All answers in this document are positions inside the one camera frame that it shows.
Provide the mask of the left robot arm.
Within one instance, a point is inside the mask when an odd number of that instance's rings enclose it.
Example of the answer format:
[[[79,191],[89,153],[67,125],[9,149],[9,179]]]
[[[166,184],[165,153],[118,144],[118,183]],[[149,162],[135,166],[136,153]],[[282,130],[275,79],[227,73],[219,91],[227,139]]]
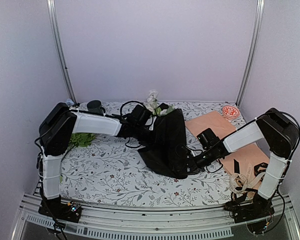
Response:
[[[152,113],[138,104],[127,114],[106,114],[68,107],[59,102],[39,126],[39,137],[35,140],[41,151],[42,191],[47,201],[45,209],[53,216],[64,213],[64,205],[56,200],[60,195],[61,162],[69,147],[71,136],[76,133],[101,134],[118,138],[135,138],[140,143],[153,141],[153,131],[148,120]]]

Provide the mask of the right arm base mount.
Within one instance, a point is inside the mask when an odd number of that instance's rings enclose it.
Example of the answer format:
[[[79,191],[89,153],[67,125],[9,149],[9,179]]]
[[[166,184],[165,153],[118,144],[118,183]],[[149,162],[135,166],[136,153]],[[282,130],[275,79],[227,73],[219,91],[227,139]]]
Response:
[[[236,224],[263,218],[261,221],[247,224],[247,229],[254,235],[266,233],[275,213],[272,201],[264,200],[263,198],[253,200],[247,205],[241,205],[237,201],[230,201],[227,207],[229,208],[230,216]]]

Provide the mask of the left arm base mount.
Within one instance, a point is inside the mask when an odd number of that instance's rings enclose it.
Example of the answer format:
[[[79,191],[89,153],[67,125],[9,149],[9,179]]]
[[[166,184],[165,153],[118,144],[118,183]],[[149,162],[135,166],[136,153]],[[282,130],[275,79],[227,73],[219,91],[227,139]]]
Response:
[[[42,200],[38,213],[56,220],[78,223],[82,215],[82,207],[76,203],[62,203],[58,200]]]

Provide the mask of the black wrapping paper sheet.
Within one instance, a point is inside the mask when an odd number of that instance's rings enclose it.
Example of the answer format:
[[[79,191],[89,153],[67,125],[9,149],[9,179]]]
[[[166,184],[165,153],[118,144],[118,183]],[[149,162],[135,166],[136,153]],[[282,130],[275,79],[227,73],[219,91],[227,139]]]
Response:
[[[158,175],[186,179],[186,157],[177,148],[186,145],[186,127],[180,108],[159,116],[154,122],[154,142],[138,149],[146,167]]]

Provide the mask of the small white flower stem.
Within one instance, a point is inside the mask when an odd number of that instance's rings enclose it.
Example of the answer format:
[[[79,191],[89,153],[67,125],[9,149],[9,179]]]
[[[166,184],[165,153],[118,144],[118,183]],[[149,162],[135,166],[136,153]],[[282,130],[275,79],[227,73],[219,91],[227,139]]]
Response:
[[[146,100],[147,102],[147,109],[149,111],[151,111],[155,116],[158,116],[159,115],[159,105],[158,105],[158,97],[159,93],[158,91],[152,89],[149,91],[149,94],[148,94],[148,98]]]

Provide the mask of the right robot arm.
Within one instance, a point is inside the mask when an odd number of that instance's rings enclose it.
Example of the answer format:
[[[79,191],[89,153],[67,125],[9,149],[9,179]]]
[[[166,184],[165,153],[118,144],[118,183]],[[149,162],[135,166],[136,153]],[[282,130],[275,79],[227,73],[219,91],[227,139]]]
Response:
[[[194,157],[200,168],[265,140],[269,147],[269,162],[257,191],[265,200],[275,194],[285,178],[285,172],[300,142],[298,121],[289,113],[275,108],[269,109],[223,138],[219,138],[212,130],[212,127],[220,129],[227,126],[226,120],[215,111],[188,120],[185,126],[204,149],[203,153]]]

